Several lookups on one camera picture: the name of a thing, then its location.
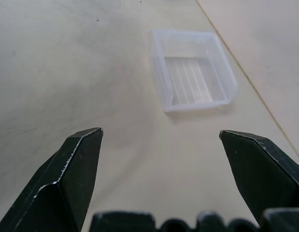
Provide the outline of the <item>clear plastic bin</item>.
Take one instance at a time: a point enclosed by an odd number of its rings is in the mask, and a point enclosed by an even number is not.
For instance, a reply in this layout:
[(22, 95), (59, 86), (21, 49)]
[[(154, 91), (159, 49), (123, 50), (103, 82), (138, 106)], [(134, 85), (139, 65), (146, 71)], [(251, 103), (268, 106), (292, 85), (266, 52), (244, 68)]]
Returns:
[(153, 30), (150, 51), (164, 112), (212, 109), (233, 100), (237, 80), (215, 33)]

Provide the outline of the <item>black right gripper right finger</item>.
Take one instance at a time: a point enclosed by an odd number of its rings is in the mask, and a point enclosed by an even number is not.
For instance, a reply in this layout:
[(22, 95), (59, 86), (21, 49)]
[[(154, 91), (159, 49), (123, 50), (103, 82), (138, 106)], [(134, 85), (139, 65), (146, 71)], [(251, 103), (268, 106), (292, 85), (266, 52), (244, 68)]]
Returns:
[(268, 138), (234, 130), (219, 138), (260, 232), (299, 232), (299, 165)]

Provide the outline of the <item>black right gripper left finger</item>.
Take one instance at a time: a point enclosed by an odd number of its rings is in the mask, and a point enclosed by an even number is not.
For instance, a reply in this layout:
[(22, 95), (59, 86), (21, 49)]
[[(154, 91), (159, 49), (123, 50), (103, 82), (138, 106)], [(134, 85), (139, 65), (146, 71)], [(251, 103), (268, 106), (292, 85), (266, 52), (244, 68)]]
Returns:
[(69, 136), (26, 184), (0, 232), (81, 232), (92, 198), (102, 128)]

